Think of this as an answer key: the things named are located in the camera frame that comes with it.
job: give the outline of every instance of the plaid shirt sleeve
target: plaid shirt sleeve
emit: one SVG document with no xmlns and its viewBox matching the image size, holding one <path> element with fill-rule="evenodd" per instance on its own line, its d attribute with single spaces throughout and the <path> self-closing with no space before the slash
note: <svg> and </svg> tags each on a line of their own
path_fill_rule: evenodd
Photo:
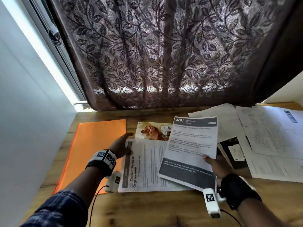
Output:
<svg viewBox="0 0 303 227">
<path fill-rule="evenodd" d="M 72 191 L 59 191 L 20 227 L 85 227 L 87 219 L 84 201 Z"/>
</svg>

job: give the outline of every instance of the person's left arm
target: person's left arm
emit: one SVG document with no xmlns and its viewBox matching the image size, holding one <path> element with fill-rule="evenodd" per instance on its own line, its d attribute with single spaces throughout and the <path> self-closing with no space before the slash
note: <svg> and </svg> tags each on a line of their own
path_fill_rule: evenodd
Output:
<svg viewBox="0 0 303 227">
<path fill-rule="evenodd" d="M 126 133 L 109 147 L 118 158 L 130 152 L 125 148 Z M 105 173 L 94 166 L 87 167 L 64 190 L 54 194 L 20 227 L 69 227 L 85 226 L 88 208 Z"/>
</svg>

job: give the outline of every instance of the wire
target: wire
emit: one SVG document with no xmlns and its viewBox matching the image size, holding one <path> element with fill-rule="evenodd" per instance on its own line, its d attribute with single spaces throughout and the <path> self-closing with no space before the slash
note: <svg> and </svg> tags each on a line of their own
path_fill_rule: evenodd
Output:
<svg viewBox="0 0 303 227">
<path fill-rule="evenodd" d="M 108 187 L 108 185 L 101 187 L 100 190 L 98 191 L 98 193 L 99 193 L 104 187 Z M 89 227 L 91 227 L 93 208 L 94 208 L 94 204 L 95 204 L 96 198 L 97 198 L 97 196 L 98 196 L 98 193 L 96 194 L 95 199 L 94 199 L 94 202 L 93 202 L 93 205 L 92 205 L 91 216 L 90 216 L 90 218 L 89 218 Z"/>
<path fill-rule="evenodd" d="M 226 211 L 223 210 L 223 209 L 220 209 L 220 211 L 221 211 L 221 212 L 224 212 L 224 213 L 227 213 L 229 216 L 231 216 L 233 219 L 235 219 L 235 220 L 238 222 L 238 224 L 240 225 L 240 227 L 242 227 L 241 224 L 240 224 L 240 222 L 239 222 L 233 215 L 231 215 L 229 212 L 226 212 Z"/>
</svg>

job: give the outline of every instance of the wooden table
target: wooden table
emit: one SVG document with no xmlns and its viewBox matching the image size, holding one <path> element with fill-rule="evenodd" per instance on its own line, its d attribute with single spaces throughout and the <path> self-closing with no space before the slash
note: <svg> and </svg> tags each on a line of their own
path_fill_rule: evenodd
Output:
<svg viewBox="0 0 303 227">
<path fill-rule="evenodd" d="M 295 103 L 270 105 L 303 110 L 301 106 Z M 58 151 L 51 169 L 48 171 L 44 183 L 41 185 L 23 221 L 51 196 L 55 184 L 61 175 L 79 123 L 126 118 L 127 132 L 135 133 L 138 121 L 172 123 L 174 116 L 188 117 L 189 112 L 206 108 L 209 107 L 78 113 L 66 134 L 66 138 Z M 303 226 L 303 183 L 253 179 L 250 176 L 248 168 L 242 169 L 237 173 L 248 179 L 249 183 L 257 189 L 263 202 L 280 219 L 293 226 Z M 225 203 L 220 204 L 220 207 L 240 220 L 237 212 L 231 211 Z M 220 219 L 212 219 L 209 217 L 203 194 L 199 191 L 103 194 L 99 195 L 96 199 L 92 216 L 92 227 L 174 226 L 176 225 L 177 216 L 181 225 L 188 227 L 238 226 L 237 222 L 230 216 L 225 213 L 222 215 L 223 217 Z"/>
</svg>

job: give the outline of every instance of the person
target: person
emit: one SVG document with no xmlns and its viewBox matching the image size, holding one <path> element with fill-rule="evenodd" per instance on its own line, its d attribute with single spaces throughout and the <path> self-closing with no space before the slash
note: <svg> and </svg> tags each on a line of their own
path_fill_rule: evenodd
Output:
<svg viewBox="0 0 303 227">
<path fill-rule="evenodd" d="M 101 180 L 111 173 L 108 171 L 108 166 L 101 159 L 104 159 L 108 154 L 114 155 L 117 159 L 129 154 L 131 150 L 125 147 L 125 142 L 131 135 L 133 133 L 124 134 L 115 140 L 108 149 L 93 155 L 86 169 L 64 190 L 47 199 L 21 227 L 84 227 L 87 224 L 88 208 L 94 194 Z M 232 174 L 231 168 L 224 158 L 211 159 L 206 155 L 203 158 L 211 165 L 217 176 L 218 185 L 221 185 L 222 189 L 228 191 L 228 186 L 235 188 L 237 190 L 236 196 L 238 194 L 246 194 L 247 196 L 250 193 L 250 190 L 242 185 L 241 181 L 237 182 L 237 175 Z M 235 208 L 247 227 L 287 226 L 262 203 L 258 195 L 248 195 L 241 201 L 239 197 L 232 195 L 233 191 L 230 193 L 226 194 L 227 202 L 235 205 L 236 200 L 238 200 L 239 204 Z"/>
</svg>

